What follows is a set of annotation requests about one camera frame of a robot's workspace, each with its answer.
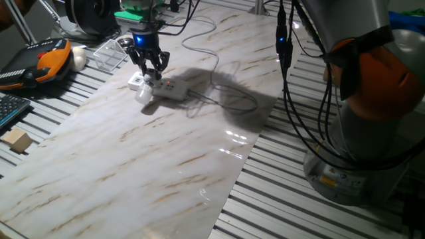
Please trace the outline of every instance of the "power plug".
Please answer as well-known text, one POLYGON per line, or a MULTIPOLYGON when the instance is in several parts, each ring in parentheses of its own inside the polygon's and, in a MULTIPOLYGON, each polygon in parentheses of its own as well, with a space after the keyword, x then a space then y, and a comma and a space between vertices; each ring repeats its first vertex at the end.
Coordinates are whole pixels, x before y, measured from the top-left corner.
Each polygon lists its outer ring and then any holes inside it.
POLYGON ((145 75, 143 77, 143 75, 141 74, 141 72, 137 71, 136 73, 134 73, 134 75, 128 80, 128 88, 130 90, 135 90, 138 91, 140 86, 142 86, 145 83, 145 79, 146 77, 150 77, 149 75, 145 75))

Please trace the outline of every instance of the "metal rod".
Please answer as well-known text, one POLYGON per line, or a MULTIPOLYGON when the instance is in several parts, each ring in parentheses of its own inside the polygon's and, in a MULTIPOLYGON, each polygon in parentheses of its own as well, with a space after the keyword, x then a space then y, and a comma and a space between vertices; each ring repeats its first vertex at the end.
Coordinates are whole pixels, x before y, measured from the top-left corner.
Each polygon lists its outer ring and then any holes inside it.
POLYGON ((50 13, 50 15, 53 17, 53 19, 59 23, 60 16, 56 11, 45 1, 45 0, 39 0, 41 5, 45 7, 45 9, 50 13))
POLYGON ((18 6, 16 6, 15 1, 14 0, 0 0, 0 1, 4 2, 6 10, 9 12, 13 22, 16 25, 16 28, 18 29, 21 36, 24 38, 24 41, 29 45, 36 44, 37 41, 35 40, 35 37, 33 36, 31 30, 29 29, 27 22, 22 16, 18 6))

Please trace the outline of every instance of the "orange device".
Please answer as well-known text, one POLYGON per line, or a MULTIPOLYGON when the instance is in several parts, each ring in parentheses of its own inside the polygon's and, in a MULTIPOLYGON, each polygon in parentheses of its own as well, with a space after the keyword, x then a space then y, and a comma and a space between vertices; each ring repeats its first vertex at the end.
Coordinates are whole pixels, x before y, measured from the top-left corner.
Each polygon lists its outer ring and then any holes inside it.
POLYGON ((34 88, 38 83, 62 79, 69 71, 71 43, 44 40, 21 49, 0 72, 0 90, 34 88))

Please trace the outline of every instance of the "label sticker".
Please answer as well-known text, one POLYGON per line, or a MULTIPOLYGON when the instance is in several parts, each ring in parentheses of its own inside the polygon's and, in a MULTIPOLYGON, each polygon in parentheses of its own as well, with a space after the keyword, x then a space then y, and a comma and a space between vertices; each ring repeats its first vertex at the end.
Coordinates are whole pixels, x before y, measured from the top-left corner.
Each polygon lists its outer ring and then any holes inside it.
POLYGON ((338 191, 348 195, 359 195, 366 177, 350 175, 342 170, 326 165, 320 181, 338 191))

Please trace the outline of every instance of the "white cable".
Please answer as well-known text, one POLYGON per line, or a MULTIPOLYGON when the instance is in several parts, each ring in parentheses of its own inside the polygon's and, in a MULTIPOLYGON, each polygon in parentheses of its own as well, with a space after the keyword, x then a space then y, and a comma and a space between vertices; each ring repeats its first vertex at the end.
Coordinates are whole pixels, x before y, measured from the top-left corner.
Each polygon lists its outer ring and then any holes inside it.
POLYGON ((339 109, 338 89, 337 89, 337 87, 335 87, 335 102, 337 103, 338 117, 339 117, 339 130, 341 131, 341 137, 343 139, 343 144, 344 144, 344 147, 345 147, 345 151, 348 153, 348 155, 350 157, 352 157, 353 159, 356 159, 354 157, 354 155, 350 153, 350 150, 348 149, 347 144, 345 143, 345 137, 344 137, 344 132, 343 132, 343 121, 342 121, 342 118, 341 118, 341 110, 339 109))
MULTIPOLYGON (((178 18, 178 19, 176 19, 176 20, 174 21, 174 23, 175 23, 175 22, 177 22, 177 21, 179 21, 179 20, 181 20, 181 19, 186 19, 186 18, 185 18, 185 17, 178 18)), ((240 93, 244 94, 245 96, 247 96, 247 100, 250 100, 251 102, 253 102, 253 103, 254 103, 254 107, 252 107, 252 108, 248 108, 248 109, 233 108, 233 107, 230 107, 230 106, 223 105, 223 104, 221 104, 219 101, 214 100, 214 99, 212 99, 211 97, 206 96, 206 95, 204 95, 204 94, 202 94, 202 93, 196 92, 196 91, 194 91, 194 90, 189 90, 189 91, 190 91, 190 92, 192 92, 192 93, 194 93, 194 94, 196 94, 196 95, 198 95, 198 96, 204 97, 204 98, 206 98, 206 99, 208 99, 208 100, 210 100, 210 101, 214 102, 215 104, 217 104, 217 105, 221 106, 222 108, 224 108, 224 109, 226 109, 226 110, 234 110, 234 111, 239 111, 239 112, 244 112, 244 113, 253 112, 254 110, 256 110, 256 109, 257 109, 257 107, 258 107, 258 101, 257 101, 257 99, 256 99, 254 96, 252 96, 252 95, 250 95, 249 93, 246 93, 246 92, 244 92, 244 91, 242 91, 242 90, 239 90, 238 88, 235 88, 235 87, 233 87, 233 86, 227 86, 227 85, 215 84, 215 83, 214 83, 214 81, 213 81, 213 74, 214 74, 214 72, 215 72, 215 70, 216 70, 216 68, 217 68, 217 66, 218 66, 218 62, 220 61, 220 57, 218 56, 218 54, 217 54, 215 51, 213 51, 213 50, 211 50, 211 49, 207 49, 207 48, 197 48, 197 47, 191 47, 191 46, 188 46, 187 44, 185 44, 185 42, 186 42, 187 40, 192 39, 192 38, 195 38, 195 37, 199 37, 199 36, 202 36, 202 35, 205 35, 205 34, 208 34, 208 33, 211 33, 211 32, 213 32, 213 31, 217 28, 217 25, 216 25, 216 23, 214 22, 214 20, 212 20, 212 19, 211 19, 211 18, 209 18, 209 17, 205 17, 205 16, 195 16, 195 17, 192 17, 192 19, 191 19, 191 20, 194 20, 194 21, 201 21, 201 22, 204 22, 204 23, 211 24, 211 25, 212 25, 212 29, 207 30, 207 31, 205 31, 205 32, 203 32, 203 33, 199 33, 199 34, 195 34, 195 35, 193 35, 193 36, 187 37, 186 39, 184 39, 184 40, 181 42, 181 45, 182 45, 183 47, 185 47, 186 49, 189 49, 189 50, 193 50, 193 51, 197 51, 197 52, 202 52, 202 53, 206 53, 206 54, 211 54, 211 55, 215 56, 215 57, 216 57, 216 61, 215 61, 215 63, 214 63, 214 67, 212 68, 211 73, 210 73, 210 84, 213 86, 213 88, 214 88, 214 89, 216 89, 216 90, 222 90, 222 88, 228 88, 228 89, 236 90, 237 92, 240 92, 240 93), (208 20, 210 20, 210 21, 198 20, 199 18, 208 19, 208 20)))

